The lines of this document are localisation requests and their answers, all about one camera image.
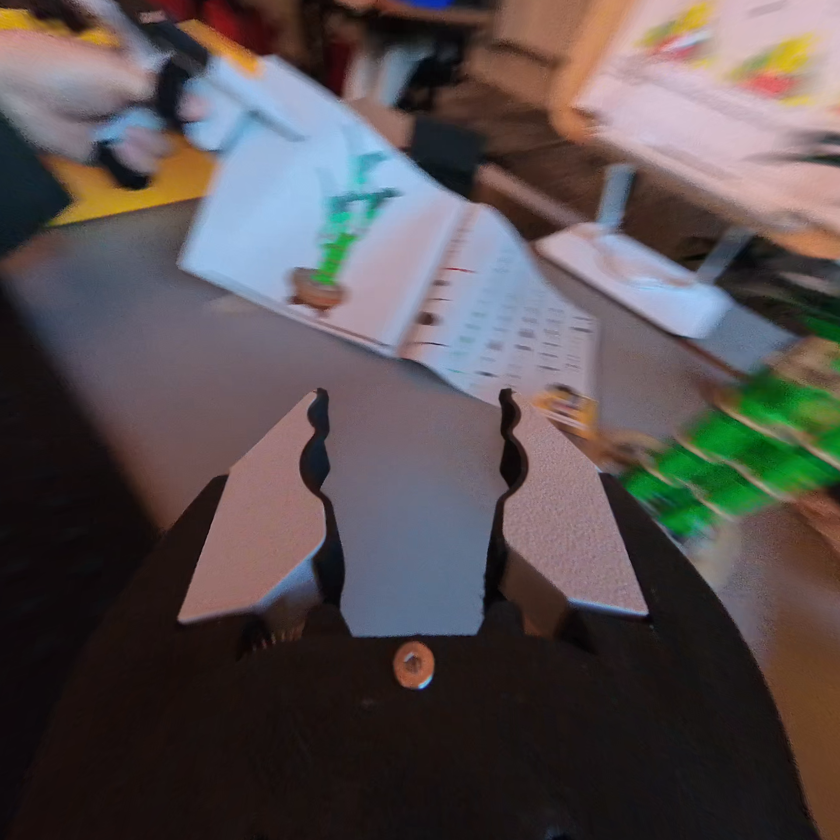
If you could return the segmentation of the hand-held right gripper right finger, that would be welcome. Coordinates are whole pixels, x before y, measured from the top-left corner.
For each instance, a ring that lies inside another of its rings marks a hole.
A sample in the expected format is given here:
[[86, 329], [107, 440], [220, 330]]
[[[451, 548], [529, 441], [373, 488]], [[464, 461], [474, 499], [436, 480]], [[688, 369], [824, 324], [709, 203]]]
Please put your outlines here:
[[490, 526], [484, 607], [513, 604], [537, 635], [575, 613], [642, 622], [649, 608], [602, 472], [523, 395], [498, 395], [504, 490]]

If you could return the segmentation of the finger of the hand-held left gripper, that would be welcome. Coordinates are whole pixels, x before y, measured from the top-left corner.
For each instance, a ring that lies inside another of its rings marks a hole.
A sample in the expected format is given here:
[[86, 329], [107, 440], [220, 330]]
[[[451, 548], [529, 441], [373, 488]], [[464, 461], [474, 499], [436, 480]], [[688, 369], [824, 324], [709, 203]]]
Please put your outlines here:
[[268, 82], [238, 65], [207, 65], [191, 78], [191, 96], [205, 107], [203, 118], [191, 122], [191, 146], [200, 151], [225, 151], [251, 123], [287, 140], [306, 138], [270, 92]]

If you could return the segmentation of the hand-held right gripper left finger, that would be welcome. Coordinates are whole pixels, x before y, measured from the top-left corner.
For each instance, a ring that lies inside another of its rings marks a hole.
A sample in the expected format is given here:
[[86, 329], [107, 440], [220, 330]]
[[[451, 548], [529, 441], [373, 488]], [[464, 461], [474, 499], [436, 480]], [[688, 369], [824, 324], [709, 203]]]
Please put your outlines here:
[[227, 473], [177, 620], [259, 616], [300, 624], [339, 607], [343, 547], [323, 491], [331, 465], [329, 394], [306, 394]]

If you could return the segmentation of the white instruction booklet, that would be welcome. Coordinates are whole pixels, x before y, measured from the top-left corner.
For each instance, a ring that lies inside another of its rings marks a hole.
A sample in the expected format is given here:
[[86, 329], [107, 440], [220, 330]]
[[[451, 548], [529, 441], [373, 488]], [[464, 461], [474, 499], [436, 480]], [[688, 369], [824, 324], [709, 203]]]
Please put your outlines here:
[[506, 388], [532, 401], [552, 383], [594, 398], [596, 320], [544, 279], [516, 228], [286, 62], [260, 63], [306, 138], [243, 131], [179, 266], [488, 403]]

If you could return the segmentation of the green toy brick bamboo plant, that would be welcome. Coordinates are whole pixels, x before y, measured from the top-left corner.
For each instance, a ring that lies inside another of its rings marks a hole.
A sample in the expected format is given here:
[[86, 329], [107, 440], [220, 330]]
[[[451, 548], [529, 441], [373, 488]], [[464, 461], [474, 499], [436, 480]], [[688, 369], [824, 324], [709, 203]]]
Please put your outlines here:
[[767, 367], [618, 477], [676, 541], [838, 487], [838, 364]]

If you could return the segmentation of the grey desk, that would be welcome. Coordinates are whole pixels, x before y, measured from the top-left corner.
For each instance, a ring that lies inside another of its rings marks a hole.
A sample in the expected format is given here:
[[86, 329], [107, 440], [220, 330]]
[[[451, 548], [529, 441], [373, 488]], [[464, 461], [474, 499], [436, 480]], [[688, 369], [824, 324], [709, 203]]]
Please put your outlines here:
[[[448, 89], [431, 114], [393, 110], [366, 98], [352, 101], [350, 106], [410, 157], [414, 156], [418, 118], [477, 134], [482, 154], [473, 164], [469, 196], [496, 207], [530, 242], [594, 217], [606, 160], [562, 140], [551, 129], [544, 111], [508, 98], [498, 89], [472, 84]], [[632, 233], [646, 245], [676, 249], [678, 256], [705, 253], [719, 228], [711, 215], [667, 196], [646, 175], [639, 180], [627, 219]], [[721, 369], [750, 371], [794, 339], [792, 333], [738, 303], [705, 338], [677, 337], [591, 288], [575, 273], [549, 265], [543, 268], [567, 298], [600, 319], [604, 328], [619, 318], [634, 319], [683, 342]]]
[[[169, 526], [307, 392], [330, 399], [325, 490], [357, 634], [467, 634], [480, 620], [504, 483], [497, 402], [250, 306], [177, 270], [184, 203], [35, 238], [2, 264], [11, 297], [150, 510]], [[556, 269], [602, 327], [608, 429], [669, 436], [728, 371]], [[838, 838], [838, 561], [789, 508], [742, 525], [720, 593], [762, 667], [823, 838]]]

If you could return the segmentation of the person's left hand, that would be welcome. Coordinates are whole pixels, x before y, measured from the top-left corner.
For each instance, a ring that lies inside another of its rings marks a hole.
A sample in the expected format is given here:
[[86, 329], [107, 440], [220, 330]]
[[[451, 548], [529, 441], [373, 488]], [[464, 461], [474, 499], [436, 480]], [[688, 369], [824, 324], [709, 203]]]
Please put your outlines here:
[[2, 32], [2, 115], [39, 154], [95, 164], [101, 124], [152, 102], [156, 89], [156, 74], [123, 50]]

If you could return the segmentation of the small yellow printed card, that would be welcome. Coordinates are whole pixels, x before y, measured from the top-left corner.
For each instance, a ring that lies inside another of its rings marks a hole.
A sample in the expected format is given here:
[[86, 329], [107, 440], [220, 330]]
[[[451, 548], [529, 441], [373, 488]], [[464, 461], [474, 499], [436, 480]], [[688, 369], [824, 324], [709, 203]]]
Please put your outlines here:
[[571, 386], [548, 384], [532, 398], [532, 404], [565, 433], [586, 440], [596, 436], [598, 403]]

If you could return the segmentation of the black studded mat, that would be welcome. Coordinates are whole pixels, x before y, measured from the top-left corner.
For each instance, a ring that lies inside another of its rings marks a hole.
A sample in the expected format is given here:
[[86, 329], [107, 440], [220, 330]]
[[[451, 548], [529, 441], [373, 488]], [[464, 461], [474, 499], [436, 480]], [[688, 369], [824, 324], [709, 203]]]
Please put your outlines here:
[[2, 290], [4, 718], [47, 715], [155, 537], [76, 396]]

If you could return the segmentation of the printed paper sheet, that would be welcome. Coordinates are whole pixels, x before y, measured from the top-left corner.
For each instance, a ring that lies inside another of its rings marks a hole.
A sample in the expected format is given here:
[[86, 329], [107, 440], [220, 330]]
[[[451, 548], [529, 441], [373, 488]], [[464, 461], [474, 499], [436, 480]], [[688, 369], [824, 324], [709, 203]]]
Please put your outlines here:
[[640, 2], [575, 105], [763, 222], [838, 233], [838, 25], [838, 2]]

